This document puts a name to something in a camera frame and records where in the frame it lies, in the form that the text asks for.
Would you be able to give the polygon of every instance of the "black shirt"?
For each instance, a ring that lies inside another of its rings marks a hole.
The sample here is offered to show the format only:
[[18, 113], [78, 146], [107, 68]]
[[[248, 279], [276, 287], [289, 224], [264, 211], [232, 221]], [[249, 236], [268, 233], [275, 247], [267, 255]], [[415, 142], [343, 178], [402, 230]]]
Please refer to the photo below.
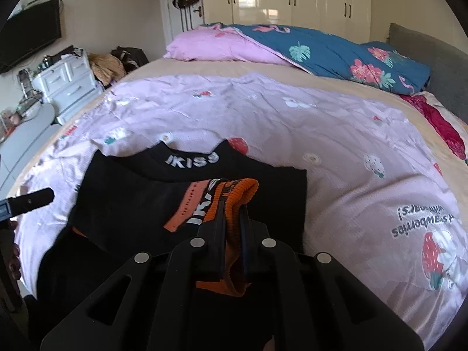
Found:
[[[250, 159], [222, 142], [212, 153], [187, 153], [164, 143], [130, 157], [97, 151], [78, 193], [67, 227], [41, 262], [38, 300], [64, 318], [128, 258], [148, 251], [169, 252], [198, 226], [170, 233], [164, 223], [192, 181], [253, 178], [259, 190], [247, 205], [251, 219], [270, 236], [302, 250], [307, 178], [305, 170], [273, 167]], [[88, 239], [71, 231], [75, 226]], [[272, 334], [268, 287], [252, 284], [236, 298], [195, 289], [190, 310], [193, 350], [261, 350]]]
[[165, 143], [130, 157], [109, 157], [150, 180], [190, 182], [225, 178], [253, 178], [259, 188], [247, 205], [249, 217], [265, 223], [272, 238], [302, 252], [307, 199], [307, 171], [273, 167], [242, 155], [227, 140], [210, 154], [181, 152]]

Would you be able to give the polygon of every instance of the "gray headboard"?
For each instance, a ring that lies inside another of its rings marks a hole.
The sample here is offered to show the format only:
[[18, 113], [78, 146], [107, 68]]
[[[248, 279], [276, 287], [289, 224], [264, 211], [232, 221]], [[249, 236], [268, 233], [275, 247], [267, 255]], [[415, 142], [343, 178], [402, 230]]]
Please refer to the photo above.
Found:
[[468, 54], [430, 35], [390, 25], [388, 43], [400, 54], [431, 67], [427, 90], [468, 123]]

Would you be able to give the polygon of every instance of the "door handle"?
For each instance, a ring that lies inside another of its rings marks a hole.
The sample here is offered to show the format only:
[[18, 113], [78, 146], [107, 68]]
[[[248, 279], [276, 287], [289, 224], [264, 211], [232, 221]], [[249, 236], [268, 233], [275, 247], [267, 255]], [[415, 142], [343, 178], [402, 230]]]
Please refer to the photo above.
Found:
[[198, 9], [195, 9], [193, 12], [194, 12], [194, 13], [195, 13], [195, 12], [198, 12], [198, 16], [199, 16], [199, 17], [203, 17], [203, 14], [202, 14], [202, 6], [201, 6], [201, 5], [198, 7]]

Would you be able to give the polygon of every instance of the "metal screw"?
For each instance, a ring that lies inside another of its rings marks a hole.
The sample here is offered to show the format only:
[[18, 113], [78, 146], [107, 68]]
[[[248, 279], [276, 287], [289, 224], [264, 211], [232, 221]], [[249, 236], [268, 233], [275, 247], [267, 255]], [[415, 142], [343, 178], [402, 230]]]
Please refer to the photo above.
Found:
[[322, 264], [328, 264], [331, 261], [331, 256], [326, 252], [321, 252], [317, 255], [317, 260]]
[[263, 244], [263, 246], [265, 248], [274, 248], [274, 247], [276, 247], [276, 240], [275, 239], [266, 238], [266, 239], [263, 239], [261, 241], [261, 243]]
[[144, 264], [145, 262], [147, 262], [149, 260], [149, 254], [146, 253], [146, 252], [140, 252], [140, 253], [135, 255], [134, 260], [138, 264]]
[[193, 248], [200, 248], [204, 246], [204, 240], [202, 238], [193, 238], [190, 240], [190, 245]]

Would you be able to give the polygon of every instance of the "blue floral comforter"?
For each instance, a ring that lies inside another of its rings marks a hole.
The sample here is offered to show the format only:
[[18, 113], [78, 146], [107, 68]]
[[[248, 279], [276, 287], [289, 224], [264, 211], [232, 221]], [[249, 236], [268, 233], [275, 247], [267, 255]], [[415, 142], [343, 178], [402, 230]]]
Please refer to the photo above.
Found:
[[230, 25], [317, 76], [352, 80], [412, 95], [423, 90], [430, 67], [388, 51], [319, 30], [283, 25]]

